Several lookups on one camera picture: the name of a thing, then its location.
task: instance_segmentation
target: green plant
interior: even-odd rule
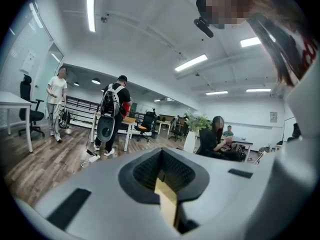
[[[189,125],[191,132],[196,132],[203,128],[208,128],[211,130],[211,122],[208,120],[206,115],[196,115],[188,109],[185,112],[186,119],[185,122]]]

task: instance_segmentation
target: potted plant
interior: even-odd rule
[[[188,124],[190,130],[185,139],[183,150],[193,153],[196,145],[196,133],[203,128],[211,128],[211,122],[204,114],[195,114],[188,109],[185,112],[185,123]]]

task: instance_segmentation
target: table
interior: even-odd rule
[[[30,108],[32,103],[29,101],[20,98],[17,95],[14,95],[8,91],[0,91],[0,109],[7,109],[6,111],[6,120],[8,135],[11,135],[10,129],[10,109],[26,109],[25,113],[25,132],[26,132],[26,141],[28,143],[30,153],[33,152],[31,137],[30,137]]]
[[[168,125],[169,126],[168,127],[168,133],[166,135],[169,135],[171,122],[170,121],[160,121],[160,120],[157,120],[156,122],[160,124],[159,125],[158,134],[160,134],[161,125]]]
[[[249,158],[249,154],[250,154],[250,150],[251,150],[251,146],[253,145],[252,142],[248,142],[248,141],[245,141],[239,137],[233,137],[233,140],[232,140],[232,143],[235,143],[235,144],[240,144],[240,145],[244,145],[244,146],[249,146],[248,148],[248,153],[246,154],[246,157],[245,157],[245,160],[244,162],[247,162],[248,158]]]
[[[100,112],[96,112],[93,115],[93,122],[92,122],[92,127],[91,127],[91,143],[93,143],[95,141],[95,130],[96,130],[96,123],[97,123],[97,119],[99,119],[101,117],[101,113]],[[136,119],[132,118],[132,117],[126,117],[122,120],[122,124],[126,124],[128,125],[128,130],[124,133],[126,133],[126,138],[125,138],[125,144],[124,144],[124,151],[127,151],[128,148],[128,143],[129,143],[129,139],[131,140],[132,138],[132,128],[134,126]]]

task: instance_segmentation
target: round ceiling light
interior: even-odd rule
[[[99,78],[94,78],[94,79],[91,80],[91,82],[96,84],[96,85],[100,85],[101,84]]]

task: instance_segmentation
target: shoe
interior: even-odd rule
[[[96,145],[96,144],[94,144],[93,146],[94,146],[94,150],[95,150],[95,151],[100,150],[100,146],[98,146],[98,145]]]
[[[104,151],[104,155],[106,156],[106,157],[108,157],[108,156],[110,156],[110,155],[112,155],[112,154],[114,154],[115,153],[115,149],[113,148],[113,149],[111,149],[111,151],[110,152],[108,152],[108,151]]]

